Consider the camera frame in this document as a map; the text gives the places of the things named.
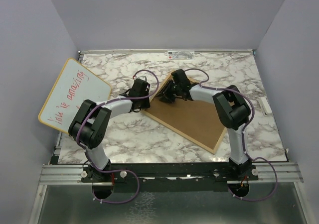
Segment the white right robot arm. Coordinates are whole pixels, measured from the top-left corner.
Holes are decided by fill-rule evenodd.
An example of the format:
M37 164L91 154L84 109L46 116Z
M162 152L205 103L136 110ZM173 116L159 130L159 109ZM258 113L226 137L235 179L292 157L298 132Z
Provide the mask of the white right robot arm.
M244 164L249 162L245 129L255 114L251 101L235 85L213 88L204 86L203 82L191 83L183 69L172 72L171 77L158 92L159 100L173 103L176 98L181 98L215 105L220 122L227 128L229 135L229 161L233 163L229 167L229 174L233 179L240 180L247 174Z

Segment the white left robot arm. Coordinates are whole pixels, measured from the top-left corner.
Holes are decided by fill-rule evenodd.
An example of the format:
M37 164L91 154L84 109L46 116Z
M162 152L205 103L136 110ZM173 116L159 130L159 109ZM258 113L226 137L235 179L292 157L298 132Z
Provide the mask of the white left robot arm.
M68 134L83 148L98 181L106 181L110 176L110 159L104 152L102 141L109 120L121 114L139 112L150 107L150 84L135 79L133 86L112 100L96 103L85 100L71 122Z

